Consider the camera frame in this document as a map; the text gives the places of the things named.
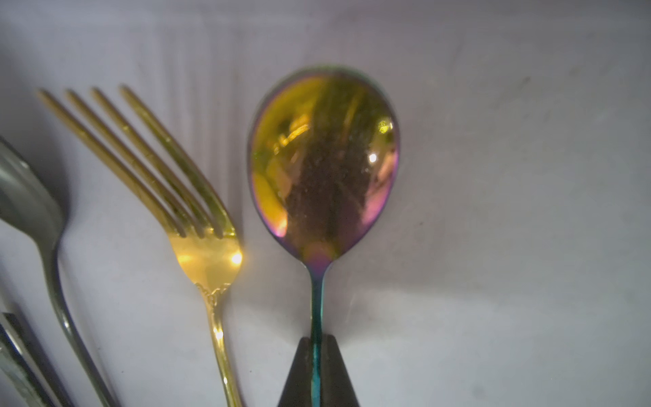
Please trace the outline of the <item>black spoon long handle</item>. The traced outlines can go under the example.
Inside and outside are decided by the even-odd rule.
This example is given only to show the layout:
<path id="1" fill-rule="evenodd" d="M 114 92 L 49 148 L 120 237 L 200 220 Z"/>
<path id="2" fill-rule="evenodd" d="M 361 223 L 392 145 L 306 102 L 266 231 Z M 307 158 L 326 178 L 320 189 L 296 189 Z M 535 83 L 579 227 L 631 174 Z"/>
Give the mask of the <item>black spoon long handle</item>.
<path id="1" fill-rule="evenodd" d="M 59 244 L 66 217 L 32 167 L 5 139 L 1 140 L 1 220 L 23 232 L 37 246 L 45 283 L 59 325 L 83 367 L 99 401 L 118 406 L 79 333 L 64 297 L 59 272 Z"/>

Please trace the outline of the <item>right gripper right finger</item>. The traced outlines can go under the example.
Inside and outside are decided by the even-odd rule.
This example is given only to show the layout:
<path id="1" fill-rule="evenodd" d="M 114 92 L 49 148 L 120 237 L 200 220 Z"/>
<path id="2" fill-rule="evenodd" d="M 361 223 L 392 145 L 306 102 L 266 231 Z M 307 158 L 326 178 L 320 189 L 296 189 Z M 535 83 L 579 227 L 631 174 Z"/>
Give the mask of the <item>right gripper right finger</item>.
<path id="1" fill-rule="evenodd" d="M 322 338 L 322 406 L 360 407 L 337 339 L 331 334 Z"/>

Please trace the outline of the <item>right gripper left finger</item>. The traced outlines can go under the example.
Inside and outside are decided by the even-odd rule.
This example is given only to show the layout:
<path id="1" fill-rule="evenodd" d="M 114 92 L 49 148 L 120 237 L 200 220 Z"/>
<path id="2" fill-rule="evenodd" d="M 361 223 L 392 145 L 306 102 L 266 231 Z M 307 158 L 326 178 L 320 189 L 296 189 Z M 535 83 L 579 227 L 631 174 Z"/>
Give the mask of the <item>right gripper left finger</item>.
<path id="1" fill-rule="evenodd" d="M 311 407 L 312 356 L 308 337 L 298 342 L 278 407 Z"/>

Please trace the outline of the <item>gold fork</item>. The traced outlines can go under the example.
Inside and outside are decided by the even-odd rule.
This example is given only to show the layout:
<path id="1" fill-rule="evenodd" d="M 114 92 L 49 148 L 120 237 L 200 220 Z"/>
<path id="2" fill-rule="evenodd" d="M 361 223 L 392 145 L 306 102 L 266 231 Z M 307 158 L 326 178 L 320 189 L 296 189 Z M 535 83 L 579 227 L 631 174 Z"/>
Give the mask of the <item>gold fork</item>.
<path id="1" fill-rule="evenodd" d="M 229 361 L 223 327 L 222 299 L 236 280 L 243 254 L 237 230 L 210 182 L 170 131 L 128 86 L 120 93 L 171 156 L 189 183 L 144 140 L 109 98 L 93 88 L 93 98 L 132 142 L 131 147 L 73 90 L 69 101 L 86 120 L 79 121 L 55 96 L 39 90 L 40 99 L 140 199 L 163 227 L 176 260 L 206 307 L 215 359 L 227 405 L 242 405 Z"/>

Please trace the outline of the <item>silver fork patterned handle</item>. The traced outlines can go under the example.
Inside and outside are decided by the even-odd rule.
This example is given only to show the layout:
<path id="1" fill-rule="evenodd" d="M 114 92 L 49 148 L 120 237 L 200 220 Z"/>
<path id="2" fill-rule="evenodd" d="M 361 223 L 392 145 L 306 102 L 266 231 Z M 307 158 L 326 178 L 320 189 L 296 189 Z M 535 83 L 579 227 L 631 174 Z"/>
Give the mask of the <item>silver fork patterned handle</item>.
<path id="1" fill-rule="evenodd" d="M 27 406 L 73 406 L 30 327 L 1 313 L 1 371 Z"/>

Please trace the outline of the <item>iridescent rainbow spoon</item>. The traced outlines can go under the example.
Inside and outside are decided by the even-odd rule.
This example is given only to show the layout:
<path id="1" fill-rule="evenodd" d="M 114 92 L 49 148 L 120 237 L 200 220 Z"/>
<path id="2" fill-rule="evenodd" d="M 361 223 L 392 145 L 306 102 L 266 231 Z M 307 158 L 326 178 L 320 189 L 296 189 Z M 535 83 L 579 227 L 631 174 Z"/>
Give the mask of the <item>iridescent rainbow spoon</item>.
<path id="1" fill-rule="evenodd" d="M 265 228 L 310 275 L 310 404 L 322 403 L 324 281 L 377 222 L 398 173 L 398 117 L 378 84 L 304 68 L 260 101 L 249 130 L 251 196 Z"/>

